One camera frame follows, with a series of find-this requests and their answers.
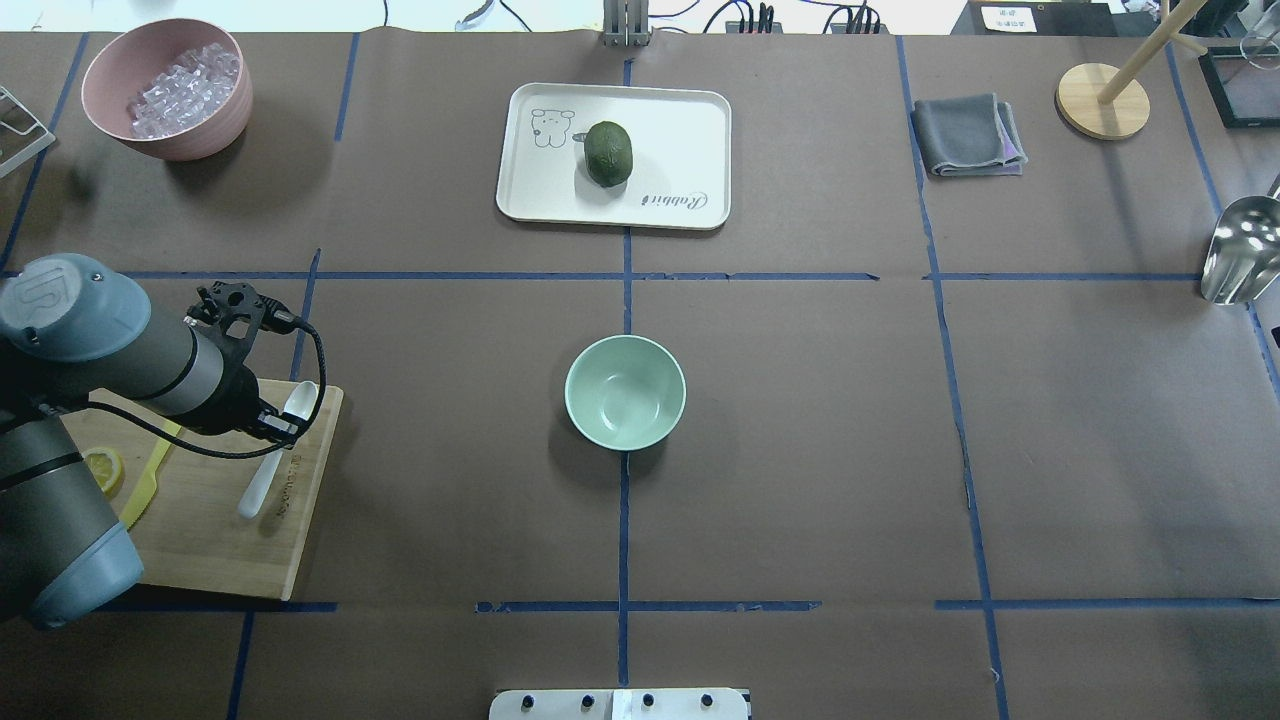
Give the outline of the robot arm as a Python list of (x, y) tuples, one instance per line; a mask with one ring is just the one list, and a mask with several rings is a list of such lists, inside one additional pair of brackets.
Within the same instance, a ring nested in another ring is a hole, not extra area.
[(198, 288), (183, 316), (101, 261), (58, 252), (3, 283), (3, 618), (64, 626), (140, 580), (142, 560), (65, 416), (90, 409), (187, 448), (105, 389), (200, 436), (239, 432), (291, 447), (314, 416), (274, 407), (246, 359), (260, 331), (315, 329), (246, 283)]

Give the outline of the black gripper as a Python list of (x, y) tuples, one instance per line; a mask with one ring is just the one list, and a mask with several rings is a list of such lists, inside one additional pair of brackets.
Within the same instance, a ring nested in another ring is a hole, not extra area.
[(253, 336), (197, 334), (195, 364), (189, 372), (202, 402), (189, 411), (189, 428), (204, 436), (230, 430), (259, 436), (264, 441), (296, 441), (300, 419), (264, 402), (257, 377), (246, 365)]

